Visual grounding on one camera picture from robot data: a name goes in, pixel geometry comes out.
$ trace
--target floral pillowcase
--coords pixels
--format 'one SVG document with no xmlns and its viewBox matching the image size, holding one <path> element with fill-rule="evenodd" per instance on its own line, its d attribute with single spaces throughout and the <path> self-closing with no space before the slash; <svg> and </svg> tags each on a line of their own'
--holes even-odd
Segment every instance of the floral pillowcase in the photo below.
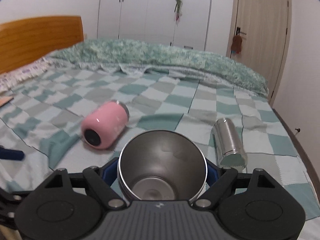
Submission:
<svg viewBox="0 0 320 240">
<path fill-rule="evenodd" d="M 49 65 L 41 58 L 31 64 L 25 65 L 8 73 L 0 75 L 0 93 L 10 90 L 17 84 L 41 75 Z"/>
</svg>

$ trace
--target white wall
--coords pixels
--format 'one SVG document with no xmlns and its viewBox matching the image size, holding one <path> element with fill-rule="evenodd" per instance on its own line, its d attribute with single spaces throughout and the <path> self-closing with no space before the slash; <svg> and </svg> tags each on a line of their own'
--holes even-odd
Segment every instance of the white wall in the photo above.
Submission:
<svg viewBox="0 0 320 240">
<path fill-rule="evenodd" d="M 97 38 L 99 0 L 0 0 L 0 23 L 47 15 L 80 15 L 84 33 Z"/>
<path fill-rule="evenodd" d="M 206 51 L 227 53 L 233 0 L 212 0 Z"/>
<path fill-rule="evenodd" d="M 320 177 L 320 0 L 292 0 L 289 55 L 274 108 L 297 138 Z"/>
</svg>

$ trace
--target green fluffy comforter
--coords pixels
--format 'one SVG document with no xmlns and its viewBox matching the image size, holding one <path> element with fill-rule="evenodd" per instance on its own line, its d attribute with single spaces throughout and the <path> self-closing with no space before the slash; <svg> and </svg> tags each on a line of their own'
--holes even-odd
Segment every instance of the green fluffy comforter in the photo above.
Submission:
<svg viewBox="0 0 320 240">
<path fill-rule="evenodd" d="M 105 66 L 134 64 L 143 71 L 150 68 L 172 68 L 187 74 L 194 70 L 193 77 L 215 76 L 237 87 L 252 91 L 260 96 L 268 96 L 267 80 L 241 63 L 206 51 L 182 49 L 178 47 L 150 44 L 134 40 L 86 40 L 70 48 L 55 51 L 51 58 L 73 64 L 90 63 Z"/>
</svg>

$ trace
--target silver bottle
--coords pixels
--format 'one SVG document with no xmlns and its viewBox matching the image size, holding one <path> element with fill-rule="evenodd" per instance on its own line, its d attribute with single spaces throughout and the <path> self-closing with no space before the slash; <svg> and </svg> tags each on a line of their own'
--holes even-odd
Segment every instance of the silver bottle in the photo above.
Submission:
<svg viewBox="0 0 320 240">
<path fill-rule="evenodd" d="M 218 166 L 221 168 L 229 166 L 242 172 L 247 166 L 248 157 L 233 122 L 229 118 L 220 118 L 213 126 L 213 133 Z"/>
</svg>

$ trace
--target wooden door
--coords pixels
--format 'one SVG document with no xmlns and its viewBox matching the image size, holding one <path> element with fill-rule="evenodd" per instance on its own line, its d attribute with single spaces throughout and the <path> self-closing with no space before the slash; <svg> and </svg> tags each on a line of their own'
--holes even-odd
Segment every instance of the wooden door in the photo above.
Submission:
<svg viewBox="0 0 320 240">
<path fill-rule="evenodd" d="M 100 0 L 98 38 L 118 39 L 122 0 Z"/>
<path fill-rule="evenodd" d="M 211 0 L 182 0 L 173 45 L 204 50 Z"/>
<path fill-rule="evenodd" d="M 145 41 L 170 45 L 175 27 L 175 0 L 148 0 Z"/>
<path fill-rule="evenodd" d="M 120 17 L 120 39 L 144 40 L 147 6 L 148 0 L 123 0 Z"/>
<path fill-rule="evenodd" d="M 242 52 L 231 58 L 268 80 L 269 99 L 275 89 L 288 28 L 289 0 L 238 0 L 236 28 L 241 28 Z"/>
</svg>

